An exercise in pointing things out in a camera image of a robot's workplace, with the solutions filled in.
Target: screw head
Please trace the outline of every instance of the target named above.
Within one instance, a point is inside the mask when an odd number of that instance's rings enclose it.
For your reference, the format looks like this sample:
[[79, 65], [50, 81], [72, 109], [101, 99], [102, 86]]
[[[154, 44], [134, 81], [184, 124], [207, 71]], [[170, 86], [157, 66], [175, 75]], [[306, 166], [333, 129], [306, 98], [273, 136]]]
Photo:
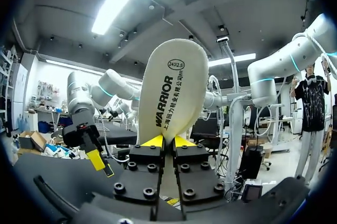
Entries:
[[191, 199], [195, 196], [195, 191], [192, 188], [186, 189], [184, 191], [184, 197], [186, 199]]
[[149, 165], [147, 165], [147, 169], [149, 170], [149, 172], [156, 172], [157, 171], [157, 165], [149, 164]]
[[143, 195], [146, 199], [153, 199], [156, 195], [156, 192], [153, 188], [149, 187], [143, 190]]
[[224, 192], [225, 187], [222, 183], [217, 183], [216, 186], [214, 186], [214, 191], [219, 193]]
[[118, 220], [118, 224], [133, 224], [133, 221], [130, 219], [123, 218]]
[[279, 203], [279, 207], [284, 207], [286, 205], [286, 201], [285, 200], [281, 200]]
[[200, 166], [201, 166], [201, 169], [208, 170], [210, 168], [210, 163], [209, 162], [202, 162], [200, 164]]
[[135, 162], [128, 162], [127, 166], [130, 170], [134, 171], [137, 169], [137, 164]]
[[190, 165], [189, 164], [182, 164], [180, 165], [182, 172], [189, 172], [190, 171]]
[[114, 189], [117, 194], [123, 194], [125, 192], [125, 187], [120, 182], [114, 184]]

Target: ceiling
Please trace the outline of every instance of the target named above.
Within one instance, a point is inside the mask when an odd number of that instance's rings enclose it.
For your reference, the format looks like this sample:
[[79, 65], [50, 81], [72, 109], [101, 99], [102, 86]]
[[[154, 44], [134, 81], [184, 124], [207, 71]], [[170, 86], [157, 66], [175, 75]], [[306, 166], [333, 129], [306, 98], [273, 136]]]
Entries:
[[[108, 32], [96, 37], [91, 29], [104, 1], [23, 0], [15, 16], [18, 33], [26, 48], [48, 58], [141, 79], [151, 52], [166, 40], [192, 34], [213, 60], [227, 57], [216, 38], [228, 35], [234, 55], [256, 53], [260, 59], [288, 43], [320, 11], [313, 0], [131, 0]], [[128, 42], [119, 36], [121, 31], [129, 33]], [[247, 76], [251, 62], [237, 64], [239, 77]], [[231, 79], [229, 65], [212, 67], [210, 74]]]

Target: white pants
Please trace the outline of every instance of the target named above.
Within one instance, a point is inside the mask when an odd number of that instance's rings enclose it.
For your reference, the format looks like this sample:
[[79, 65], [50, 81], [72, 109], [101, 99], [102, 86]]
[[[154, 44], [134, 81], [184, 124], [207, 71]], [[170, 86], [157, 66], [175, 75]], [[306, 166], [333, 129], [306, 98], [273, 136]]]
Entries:
[[305, 174], [305, 183], [307, 184], [310, 182], [310, 180], [314, 176], [314, 173], [315, 173], [315, 170], [316, 170], [319, 158], [320, 158], [320, 153], [322, 150], [323, 136], [324, 136], [324, 130], [314, 131], [314, 132], [303, 131], [300, 161], [297, 166], [295, 177], [297, 177], [298, 175], [301, 176], [303, 174], [304, 166], [305, 166], [306, 160], [308, 159], [309, 152], [311, 149], [309, 166]]

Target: person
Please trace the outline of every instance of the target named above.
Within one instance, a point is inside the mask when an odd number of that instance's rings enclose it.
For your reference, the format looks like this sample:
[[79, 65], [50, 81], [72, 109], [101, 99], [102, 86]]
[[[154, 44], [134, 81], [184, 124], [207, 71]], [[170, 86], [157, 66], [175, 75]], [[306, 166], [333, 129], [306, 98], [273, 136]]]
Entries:
[[296, 100], [302, 99], [303, 102], [302, 147], [295, 177], [302, 176], [310, 147], [312, 146], [309, 166], [305, 174], [305, 183], [307, 185], [314, 176], [323, 144], [325, 122], [324, 94], [329, 94], [331, 91], [327, 62], [323, 61], [323, 69], [327, 81], [321, 76], [314, 75], [314, 66], [315, 64], [306, 68], [305, 80], [301, 81], [297, 88], [298, 81], [294, 78], [291, 88], [291, 97], [295, 97]]

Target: black t-shirt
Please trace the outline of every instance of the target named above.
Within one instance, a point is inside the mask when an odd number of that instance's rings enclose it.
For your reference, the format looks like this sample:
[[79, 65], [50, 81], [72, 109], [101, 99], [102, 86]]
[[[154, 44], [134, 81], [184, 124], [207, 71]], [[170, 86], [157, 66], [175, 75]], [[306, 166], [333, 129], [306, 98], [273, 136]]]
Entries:
[[295, 89], [296, 99], [303, 101], [303, 124], [302, 129], [306, 132], [320, 131], [324, 129], [325, 102], [324, 93], [329, 94], [328, 84], [321, 76], [314, 76], [311, 84], [306, 80], [300, 82]]

